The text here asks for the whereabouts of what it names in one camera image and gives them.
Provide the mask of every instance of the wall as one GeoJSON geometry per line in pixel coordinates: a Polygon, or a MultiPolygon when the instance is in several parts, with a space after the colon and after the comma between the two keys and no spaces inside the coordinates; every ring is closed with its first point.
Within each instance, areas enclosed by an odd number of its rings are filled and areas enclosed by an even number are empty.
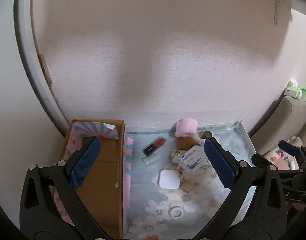
{"type": "Polygon", "coordinates": [[[254,131],[290,78],[306,88],[306,16],[275,0],[33,0],[38,50],[67,119],[254,131]]]}
{"type": "Polygon", "coordinates": [[[16,44],[14,0],[0,0],[0,205],[19,227],[23,183],[31,163],[54,165],[64,138],[37,100],[16,44]]]}

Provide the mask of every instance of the lipstick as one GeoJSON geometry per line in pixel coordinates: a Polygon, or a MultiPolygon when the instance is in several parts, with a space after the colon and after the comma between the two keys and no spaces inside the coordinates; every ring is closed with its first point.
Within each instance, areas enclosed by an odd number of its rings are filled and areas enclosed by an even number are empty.
{"type": "Polygon", "coordinates": [[[157,138],[143,150],[144,154],[149,157],[153,152],[155,152],[159,147],[161,147],[165,143],[165,141],[166,139],[164,137],[157,138]]]}

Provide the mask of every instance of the pink plush toy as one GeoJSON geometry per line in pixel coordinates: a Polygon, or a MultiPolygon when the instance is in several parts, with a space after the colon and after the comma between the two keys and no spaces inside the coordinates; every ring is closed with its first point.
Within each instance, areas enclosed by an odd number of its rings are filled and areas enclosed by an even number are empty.
{"type": "Polygon", "coordinates": [[[197,132],[198,122],[193,118],[184,118],[176,123],[176,137],[192,137],[197,132]]]}
{"type": "Polygon", "coordinates": [[[270,151],[267,154],[265,154],[264,158],[266,160],[269,160],[271,163],[273,163],[280,171],[289,170],[289,166],[285,162],[285,160],[281,157],[280,154],[274,151],[270,151]]]}

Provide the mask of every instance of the floral pattern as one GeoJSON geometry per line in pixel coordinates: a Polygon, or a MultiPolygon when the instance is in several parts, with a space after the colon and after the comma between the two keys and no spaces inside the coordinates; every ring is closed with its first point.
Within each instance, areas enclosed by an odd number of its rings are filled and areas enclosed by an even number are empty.
{"type": "Polygon", "coordinates": [[[168,230],[166,224],[157,224],[157,218],[152,215],[147,216],[144,220],[135,218],[133,224],[133,226],[129,227],[129,232],[138,234],[140,239],[153,235],[158,235],[161,239],[162,234],[160,232],[168,230]]]}
{"type": "MultiPolygon", "coordinates": [[[[240,123],[208,128],[208,130],[212,131],[222,147],[230,151],[238,161],[245,160],[252,165],[251,156],[254,152],[248,145],[249,140],[245,139],[247,134],[240,123]]],[[[156,133],[132,135],[136,149],[133,152],[131,205],[127,216],[130,227],[125,231],[124,238],[143,239],[158,235],[160,240],[191,239],[215,215],[230,190],[224,188],[212,167],[201,168],[198,174],[188,179],[189,193],[181,189],[160,188],[157,183],[160,169],[177,168],[176,164],[171,163],[171,152],[176,146],[172,143],[173,134],[163,133],[169,143],[157,153],[161,157],[161,162],[143,170],[141,149],[151,143],[156,136],[156,133]],[[167,209],[173,206],[182,207],[184,216],[177,220],[168,219],[167,209]]],[[[243,219],[254,191],[255,189],[249,191],[247,200],[233,224],[243,219]]]]}
{"type": "Polygon", "coordinates": [[[150,207],[145,208],[146,212],[155,216],[158,221],[163,221],[164,219],[170,220],[172,219],[168,215],[169,203],[166,201],[162,201],[159,205],[154,201],[149,201],[150,207]]]}

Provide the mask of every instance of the white compact case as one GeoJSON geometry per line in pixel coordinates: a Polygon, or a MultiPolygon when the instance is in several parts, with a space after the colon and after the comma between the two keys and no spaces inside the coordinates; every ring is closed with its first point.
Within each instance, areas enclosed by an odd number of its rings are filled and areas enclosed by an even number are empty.
{"type": "Polygon", "coordinates": [[[159,173],[157,184],[161,188],[178,189],[180,182],[177,171],[163,169],[159,173]]]}
{"type": "Polygon", "coordinates": [[[197,143],[177,158],[178,165],[189,175],[193,175],[201,166],[212,166],[205,155],[204,146],[197,143]]]}

